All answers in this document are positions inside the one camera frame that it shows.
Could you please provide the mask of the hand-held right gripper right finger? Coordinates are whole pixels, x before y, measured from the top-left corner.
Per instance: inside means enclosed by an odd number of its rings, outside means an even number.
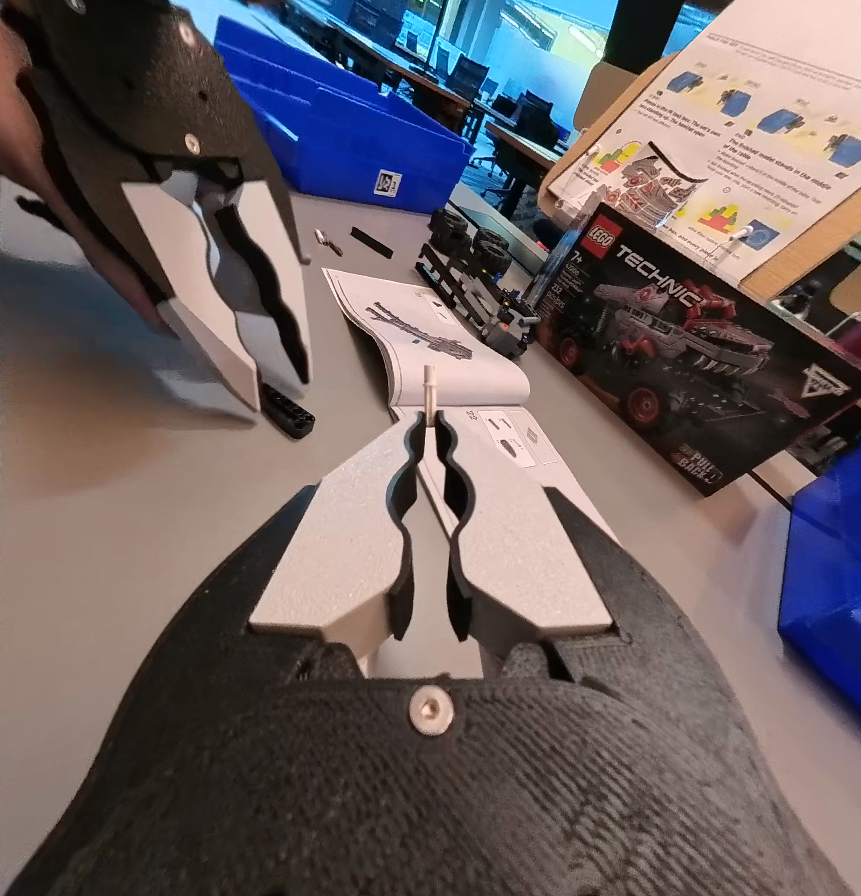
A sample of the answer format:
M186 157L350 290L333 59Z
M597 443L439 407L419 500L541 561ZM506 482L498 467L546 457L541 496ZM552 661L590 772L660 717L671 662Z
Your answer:
M505 658L518 644L604 633L613 618L547 489L483 424L435 421L449 539L447 613L459 641Z

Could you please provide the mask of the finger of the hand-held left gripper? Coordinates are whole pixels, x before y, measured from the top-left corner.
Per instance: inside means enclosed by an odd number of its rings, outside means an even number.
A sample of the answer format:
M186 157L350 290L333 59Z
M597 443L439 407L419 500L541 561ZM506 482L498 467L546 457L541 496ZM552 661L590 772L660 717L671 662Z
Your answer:
M247 410L259 411L257 365L210 272L208 232L194 209L198 181L176 170L162 183L125 183L123 194L168 282L160 316Z
M268 185L245 182L214 203L217 282L266 385L310 385L303 264Z

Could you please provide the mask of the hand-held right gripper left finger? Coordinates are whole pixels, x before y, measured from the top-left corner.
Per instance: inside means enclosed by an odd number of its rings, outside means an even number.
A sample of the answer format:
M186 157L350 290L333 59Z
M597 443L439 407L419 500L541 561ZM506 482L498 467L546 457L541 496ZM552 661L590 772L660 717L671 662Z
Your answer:
M315 488L249 625L370 656L401 641L414 610L411 534L423 412L382 433Z

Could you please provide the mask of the black curved toy piece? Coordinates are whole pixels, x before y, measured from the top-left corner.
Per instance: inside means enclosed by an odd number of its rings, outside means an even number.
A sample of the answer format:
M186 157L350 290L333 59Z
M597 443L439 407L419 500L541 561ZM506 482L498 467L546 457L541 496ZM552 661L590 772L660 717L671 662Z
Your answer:
M313 432L312 413L266 383L261 383L259 390L261 412L278 431L296 441Z

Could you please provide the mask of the grey desk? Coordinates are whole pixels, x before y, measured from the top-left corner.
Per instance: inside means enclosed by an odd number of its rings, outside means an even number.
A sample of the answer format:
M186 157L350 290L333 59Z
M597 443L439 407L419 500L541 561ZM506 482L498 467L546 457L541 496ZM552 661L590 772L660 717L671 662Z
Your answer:
M294 442L168 397L188 359L96 277L65 234L0 208L0 894L61 817L148 650L203 579L300 487L388 427L372 342L323 267L402 282L425 218L293 196L307 270L316 416ZM356 226L394 250L352 239ZM316 239L320 229L344 252ZM702 499L534 346L526 407L618 541L722 665L779 784L861 894L861 715L775 629L790 515L809 481L777 456Z

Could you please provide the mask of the blue plastic bin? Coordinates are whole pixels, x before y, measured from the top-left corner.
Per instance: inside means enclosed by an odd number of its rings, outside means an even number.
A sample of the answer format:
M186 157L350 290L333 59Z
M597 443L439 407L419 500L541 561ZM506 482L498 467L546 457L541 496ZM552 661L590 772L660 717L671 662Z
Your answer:
M861 713L861 447L792 500L777 624Z
M471 145L400 96L221 15L213 45L298 192L395 210L444 207Z

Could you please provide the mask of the toy building instruction booklet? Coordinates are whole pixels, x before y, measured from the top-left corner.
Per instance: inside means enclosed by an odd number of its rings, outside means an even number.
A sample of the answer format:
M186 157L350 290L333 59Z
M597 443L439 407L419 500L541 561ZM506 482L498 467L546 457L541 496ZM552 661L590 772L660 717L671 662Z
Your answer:
M424 409L424 369L434 366L437 407L474 449L469 471L481 479L481 507L496 521L536 530L529 498L534 482L557 489L618 540L526 409L530 382L519 365L472 336L429 287L328 268L323 273L342 313L380 350L395 420Z

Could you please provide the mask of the grey toy chassis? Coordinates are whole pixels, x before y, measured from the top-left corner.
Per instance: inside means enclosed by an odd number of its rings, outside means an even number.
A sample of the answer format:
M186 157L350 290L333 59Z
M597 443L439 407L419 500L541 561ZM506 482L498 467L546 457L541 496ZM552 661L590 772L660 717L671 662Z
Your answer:
M422 245L415 269L443 305L459 312L477 330L481 343L512 361L535 341L540 319L518 290L504 290L499 279L478 269L472 249L464 261Z

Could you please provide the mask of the black toy set box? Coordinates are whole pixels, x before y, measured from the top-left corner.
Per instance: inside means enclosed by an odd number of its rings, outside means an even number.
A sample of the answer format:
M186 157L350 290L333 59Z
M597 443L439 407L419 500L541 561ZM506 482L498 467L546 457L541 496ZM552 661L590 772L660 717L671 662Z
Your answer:
M861 360L599 200L526 293L535 340L702 496L861 399Z

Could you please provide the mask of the plain cardboard stand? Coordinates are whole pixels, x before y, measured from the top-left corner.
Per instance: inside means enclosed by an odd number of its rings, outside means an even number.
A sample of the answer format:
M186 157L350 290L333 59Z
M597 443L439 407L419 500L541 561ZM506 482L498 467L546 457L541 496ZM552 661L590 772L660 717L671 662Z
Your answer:
M583 87L573 116L573 130L581 133L588 129L638 77L636 73L599 60Z

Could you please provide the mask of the clear bag of toy parts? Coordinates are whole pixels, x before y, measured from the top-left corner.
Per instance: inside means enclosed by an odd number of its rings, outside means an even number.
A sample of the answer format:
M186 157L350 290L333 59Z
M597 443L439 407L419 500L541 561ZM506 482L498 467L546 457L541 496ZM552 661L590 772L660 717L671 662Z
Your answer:
M640 143L627 161L607 174L594 195L615 211L650 232L659 230L709 180L651 140Z

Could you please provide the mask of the black pillar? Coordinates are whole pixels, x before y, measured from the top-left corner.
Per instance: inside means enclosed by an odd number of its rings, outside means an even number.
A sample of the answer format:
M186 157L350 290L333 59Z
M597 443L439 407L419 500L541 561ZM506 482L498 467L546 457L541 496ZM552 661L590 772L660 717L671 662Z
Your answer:
M602 61L643 73L661 59L683 1L618 1Z

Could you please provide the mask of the printed instruction sheet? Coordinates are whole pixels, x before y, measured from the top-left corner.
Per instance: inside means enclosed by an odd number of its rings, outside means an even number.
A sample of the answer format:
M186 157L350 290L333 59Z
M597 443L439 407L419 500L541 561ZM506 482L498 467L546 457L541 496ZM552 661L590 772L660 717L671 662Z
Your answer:
M861 187L861 1L731 3L556 196L575 218L648 140L709 178L655 235L742 288Z

